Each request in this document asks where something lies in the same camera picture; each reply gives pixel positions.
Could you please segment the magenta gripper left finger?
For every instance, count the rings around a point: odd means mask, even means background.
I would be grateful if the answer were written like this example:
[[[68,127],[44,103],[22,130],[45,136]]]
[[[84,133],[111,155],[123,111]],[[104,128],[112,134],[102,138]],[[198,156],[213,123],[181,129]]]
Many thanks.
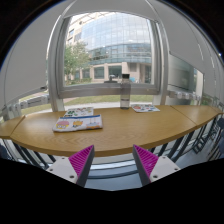
[[[84,187],[95,155],[94,146],[88,146],[70,157],[61,157],[47,171]]]

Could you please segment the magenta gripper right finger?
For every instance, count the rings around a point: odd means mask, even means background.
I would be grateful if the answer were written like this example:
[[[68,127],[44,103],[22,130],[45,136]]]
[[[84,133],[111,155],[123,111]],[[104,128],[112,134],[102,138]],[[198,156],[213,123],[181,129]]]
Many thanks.
[[[180,170],[167,156],[156,156],[146,149],[134,145],[133,157],[143,186]]]

